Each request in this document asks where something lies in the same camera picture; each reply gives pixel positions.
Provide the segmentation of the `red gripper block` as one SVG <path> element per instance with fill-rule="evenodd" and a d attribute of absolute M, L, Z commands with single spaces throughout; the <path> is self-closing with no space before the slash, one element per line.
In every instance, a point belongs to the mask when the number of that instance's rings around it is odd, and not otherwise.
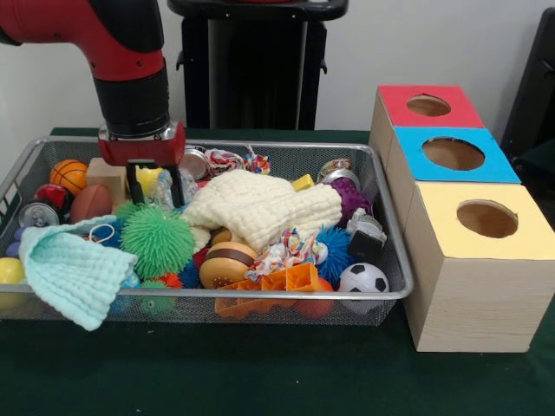
<path fill-rule="evenodd" d="M 143 165 L 169 166 L 173 206 L 178 209 L 185 205 L 178 166 L 186 145 L 185 127 L 181 121 L 171 121 L 158 133 L 134 139 L 114 136 L 106 126 L 102 126 L 98 133 L 98 145 L 101 156 L 109 165 L 126 167 L 129 192 L 136 205 L 145 202 L 136 172 Z"/>

